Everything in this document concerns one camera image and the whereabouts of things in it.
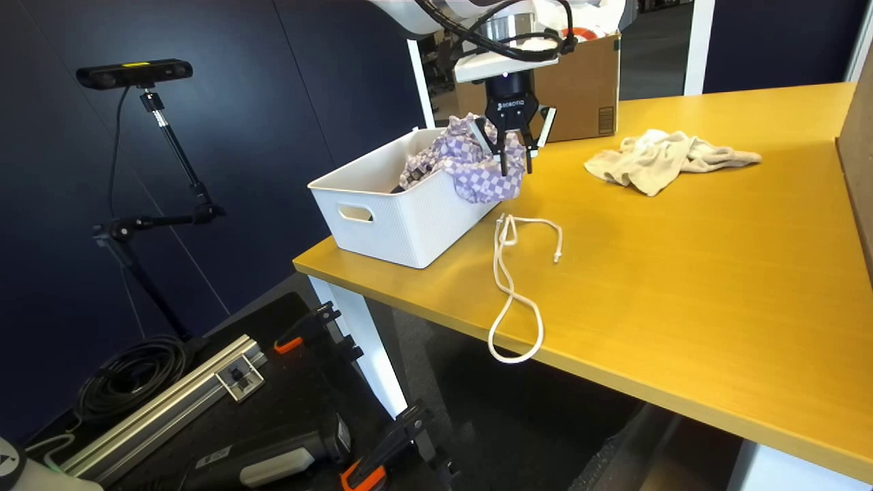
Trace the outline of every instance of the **black stand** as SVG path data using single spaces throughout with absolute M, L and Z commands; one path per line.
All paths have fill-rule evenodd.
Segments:
M 143 87 L 139 96 L 143 106 L 155 116 L 162 134 L 167 135 L 169 147 L 174 150 L 174 154 L 181 158 L 186 173 L 189 173 L 189 188 L 196 196 L 196 206 L 192 214 L 133 214 L 133 217 L 117 217 L 110 224 L 99 224 L 96 226 L 96 239 L 99 246 L 106 246 L 113 251 L 113 256 L 121 262 L 121 266 L 143 285 L 143 291 L 158 304 L 158 311 L 163 314 L 163 318 L 169 322 L 169 327 L 174 330 L 174 334 L 181 340 L 189 340 L 192 333 L 184 327 L 181 315 L 173 311 L 173 304 L 167 303 L 167 297 L 158 291 L 158 285 L 149 281 L 149 276 L 144 273 L 143 262 L 136 259 L 136 251 L 130 247 L 130 239 L 136 232 L 148 232 L 148 228 L 162 228 L 162 226 L 181 226 L 181 224 L 207 224 L 216 214 L 220 214 L 220 210 L 214 203 L 207 184 L 196 176 L 181 139 L 174 135 L 173 124 L 163 116 L 163 100 L 154 87 Z

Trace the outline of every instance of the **purple cloth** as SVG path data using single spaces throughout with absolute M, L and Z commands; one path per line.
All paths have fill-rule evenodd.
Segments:
M 527 168 L 527 147 L 518 135 L 518 130 L 507 130 L 504 139 L 504 160 L 507 173 L 501 173 L 499 154 L 492 153 L 478 139 L 474 130 L 478 113 L 451 116 L 451 124 L 444 128 L 444 135 L 435 142 L 435 147 L 410 154 L 400 184 L 410 188 L 421 176 L 425 176 L 435 168 L 443 168 L 454 176 L 455 192 L 465 202 L 473 203 L 493 203 L 518 196 L 520 176 Z M 496 142 L 496 128 L 486 121 L 486 134 L 492 145 Z

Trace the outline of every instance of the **white plastic basket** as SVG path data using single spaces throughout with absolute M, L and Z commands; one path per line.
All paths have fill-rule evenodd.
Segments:
M 425 150 L 439 135 L 439 128 L 414 128 L 308 183 L 338 247 L 428 266 L 493 206 L 458 199 L 444 171 L 430 171 L 394 192 L 407 154 Z

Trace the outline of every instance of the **crumpled white cloth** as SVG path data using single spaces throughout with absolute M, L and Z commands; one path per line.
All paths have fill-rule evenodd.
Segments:
M 640 135 L 623 139 L 620 150 L 602 150 L 593 154 L 583 168 L 601 180 L 634 184 L 640 192 L 655 196 L 673 183 L 679 171 L 703 173 L 715 168 L 739 168 L 758 160 L 758 153 L 715 147 L 681 130 L 669 134 L 651 128 Z

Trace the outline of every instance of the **wooden tabletop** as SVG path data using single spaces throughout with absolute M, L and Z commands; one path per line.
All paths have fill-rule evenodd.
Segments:
M 540 361 L 871 483 L 873 289 L 834 153 L 851 89 L 627 100 L 620 135 L 685 130 L 765 160 L 679 173 L 650 199 L 582 166 L 620 135 L 550 145 L 520 196 L 428 269 L 331 237 L 294 266 L 486 337 L 504 300 L 492 281 L 496 211 L 550 217 L 564 228 L 560 263 L 545 226 L 520 226 L 504 254 L 542 307 Z M 516 307 L 501 333 L 527 348 L 529 314 Z

